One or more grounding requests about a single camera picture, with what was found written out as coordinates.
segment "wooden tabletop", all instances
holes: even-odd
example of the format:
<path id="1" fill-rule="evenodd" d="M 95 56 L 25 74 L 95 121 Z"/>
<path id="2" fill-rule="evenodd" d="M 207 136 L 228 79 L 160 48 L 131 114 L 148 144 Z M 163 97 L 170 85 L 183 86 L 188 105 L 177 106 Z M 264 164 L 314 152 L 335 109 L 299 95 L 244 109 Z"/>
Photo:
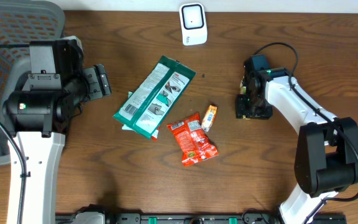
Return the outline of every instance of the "wooden tabletop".
<path id="1" fill-rule="evenodd" d="M 274 110 L 269 120 L 235 118 L 242 63 L 259 47 L 288 42 L 300 55 L 295 72 L 321 106 L 358 124 L 358 15 L 207 13 L 208 41 L 185 47 L 177 12 L 67 11 L 66 35 L 76 35 L 85 66 L 103 63 L 113 93 L 85 105 L 72 121 L 58 170 L 58 213 L 97 203 L 113 211 L 144 213 L 242 213 L 273 210 L 296 185 L 297 135 Z M 292 52 L 264 51 L 272 67 L 291 68 Z M 121 130 L 112 118 L 146 79 L 161 55 L 197 72 L 162 123 L 158 141 Z M 191 167 L 167 123 L 208 105 L 218 115 L 208 132 L 219 156 Z M 0 223 L 6 222 L 10 166 L 0 166 Z M 350 197 L 358 185 L 340 197 Z M 329 202 L 324 212 L 343 212 L 358 223 L 358 200 Z"/>

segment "white electronic device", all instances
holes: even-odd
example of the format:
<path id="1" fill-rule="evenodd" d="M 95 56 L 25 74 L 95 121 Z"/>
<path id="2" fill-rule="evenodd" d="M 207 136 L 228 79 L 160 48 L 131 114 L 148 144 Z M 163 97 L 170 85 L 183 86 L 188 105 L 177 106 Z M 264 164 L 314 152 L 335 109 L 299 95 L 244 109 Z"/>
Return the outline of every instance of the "white electronic device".
<path id="1" fill-rule="evenodd" d="M 206 42 L 208 32 L 204 6 L 201 3 L 183 4 L 179 8 L 181 34 L 184 45 L 196 45 Z"/>

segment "black frame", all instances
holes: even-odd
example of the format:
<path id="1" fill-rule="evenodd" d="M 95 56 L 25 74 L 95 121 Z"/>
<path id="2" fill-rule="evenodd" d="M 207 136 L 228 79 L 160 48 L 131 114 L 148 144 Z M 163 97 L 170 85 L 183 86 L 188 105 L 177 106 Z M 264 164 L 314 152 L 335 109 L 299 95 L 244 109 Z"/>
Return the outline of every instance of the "black frame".
<path id="1" fill-rule="evenodd" d="M 194 28 L 187 28 L 186 27 L 186 22 L 185 22 L 185 13 L 183 12 L 183 9 L 184 8 L 186 8 L 186 7 L 191 7 L 191 6 L 198 6 L 198 7 L 200 7 L 200 11 L 201 11 L 201 21 L 203 22 L 203 25 L 202 26 L 200 26 L 200 27 L 194 27 Z M 203 8 L 201 7 L 201 5 L 200 4 L 192 4 L 192 5 L 188 5 L 188 6 L 183 6 L 182 8 L 181 8 L 181 19 L 182 19 L 182 21 L 183 21 L 183 27 L 186 29 L 186 30 L 192 30 L 192 29 L 201 29 L 201 28 L 203 28 L 204 27 L 204 15 L 203 15 Z"/>

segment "red snack bag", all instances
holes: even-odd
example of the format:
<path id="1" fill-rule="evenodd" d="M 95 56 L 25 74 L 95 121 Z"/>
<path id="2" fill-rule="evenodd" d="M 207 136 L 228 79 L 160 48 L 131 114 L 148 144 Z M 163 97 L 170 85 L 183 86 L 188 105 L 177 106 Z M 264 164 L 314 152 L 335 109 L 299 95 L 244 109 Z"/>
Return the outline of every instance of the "red snack bag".
<path id="1" fill-rule="evenodd" d="M 219 154 L 216 147 L 209 143 L 208 137 L 201 129 L 198 113 L 183 121 L 168 124 L 167 127 L 175 135 L 183 151 L 181 160 L 183 165 L 190 166 Z"/>

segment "wooden table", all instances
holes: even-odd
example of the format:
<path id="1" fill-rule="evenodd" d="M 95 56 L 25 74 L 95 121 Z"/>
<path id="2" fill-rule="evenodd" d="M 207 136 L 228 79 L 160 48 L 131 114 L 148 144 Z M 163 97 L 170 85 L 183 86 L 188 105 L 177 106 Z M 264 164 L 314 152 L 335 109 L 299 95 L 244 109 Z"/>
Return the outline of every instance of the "wooden table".
<path id="1" fill-rule="evenodd" d="M 297 135 L 275 110 L 268 121 L 235 119 L 242 63 L 276 41 L 294 45 L 301 86 L 327 110 L 358 124 L 358 15 L 207 13 L 208 41 L 185 47 L 177 12 L 66 12 L 66 35 L 82 40 L 85 66 L 103 63 L 113 94 L 88 103 L 73 119 L 58 171 L 59 213 L 89 203 L 113 211 L 242 213 L 272 210 L 296 184 Z M 291 68 L 292 52 L 266 49 L 272 67 Z M 112 115 L 145 80 L 161 55 L 179 60 L 197 76 L 162 123 L 158 141 L 131 131 Z M 210 103 L 218 116 L 208 132 L 219 156 L 183 167 L 182 152 L 165 127 Z M 10 167 L 0 166 L 0 223 L 5 223 Z M 340 194 L 349 197 L 358 185 Z M 358 200 L 329 202 L 358 223 Z"/>

